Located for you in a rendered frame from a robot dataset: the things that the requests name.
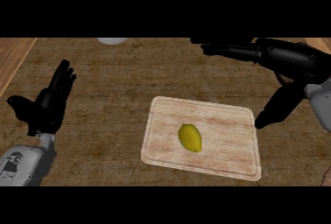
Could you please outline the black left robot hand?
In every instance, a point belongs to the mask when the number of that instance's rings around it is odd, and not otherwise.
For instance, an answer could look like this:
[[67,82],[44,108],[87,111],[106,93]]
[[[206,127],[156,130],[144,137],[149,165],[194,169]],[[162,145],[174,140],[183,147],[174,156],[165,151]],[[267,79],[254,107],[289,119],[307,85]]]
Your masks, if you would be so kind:
[[33,137],[42,133],[56,134],[64,116],[66,101],[76,75],[69,61],[62,60],[48,86],[30,101],[23,96],[11,95],[5,102],[14,111],[16,119],[28,124],[26,134]]

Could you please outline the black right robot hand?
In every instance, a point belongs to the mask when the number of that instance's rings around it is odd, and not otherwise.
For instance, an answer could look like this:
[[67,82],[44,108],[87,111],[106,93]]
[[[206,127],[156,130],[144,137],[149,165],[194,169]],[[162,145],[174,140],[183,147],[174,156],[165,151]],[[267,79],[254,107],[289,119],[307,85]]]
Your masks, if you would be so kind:
[[331,55],[311,46],[271,38],[190,38],[208,56],[251,61],[292,81],[282,84],[254,120],[254,127],[279,123],[305,98],[308,84],[320,85],[331,77]]

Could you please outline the pale wooden cutting board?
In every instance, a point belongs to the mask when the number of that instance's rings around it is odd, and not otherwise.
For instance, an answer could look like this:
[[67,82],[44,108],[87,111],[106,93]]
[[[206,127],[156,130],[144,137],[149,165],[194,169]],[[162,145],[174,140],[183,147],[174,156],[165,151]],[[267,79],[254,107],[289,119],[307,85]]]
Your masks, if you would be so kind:
[[[200,133],[200,151],[178,140],[181,125]],[[158,96],[152,99],[140,159],[150,165],[255,181],[261,163],[254,113],[245,107]]]

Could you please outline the yellow lemon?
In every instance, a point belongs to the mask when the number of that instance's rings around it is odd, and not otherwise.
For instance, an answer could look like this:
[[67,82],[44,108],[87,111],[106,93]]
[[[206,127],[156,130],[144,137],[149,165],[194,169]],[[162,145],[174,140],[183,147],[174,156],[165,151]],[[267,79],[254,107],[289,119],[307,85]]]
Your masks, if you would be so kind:
[[202,136],[192,124],[183,124],[180,126],[178,140],[187,151],[199,152],[202,150]]

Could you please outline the pale grey round object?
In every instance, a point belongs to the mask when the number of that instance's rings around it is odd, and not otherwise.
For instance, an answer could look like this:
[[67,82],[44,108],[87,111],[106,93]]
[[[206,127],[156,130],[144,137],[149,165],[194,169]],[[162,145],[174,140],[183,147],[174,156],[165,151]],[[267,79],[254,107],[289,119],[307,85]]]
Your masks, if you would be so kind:
[[127,40],[128,38],[97,38],[97,41],[104,45],[116,45]]

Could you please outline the brown round object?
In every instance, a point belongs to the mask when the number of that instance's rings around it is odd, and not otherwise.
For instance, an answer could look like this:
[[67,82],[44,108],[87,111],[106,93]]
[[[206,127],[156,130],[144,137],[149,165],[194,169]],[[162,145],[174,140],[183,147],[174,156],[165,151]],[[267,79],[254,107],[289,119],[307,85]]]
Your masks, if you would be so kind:
[[325,172],[320,186],[331,186],[331,170]]

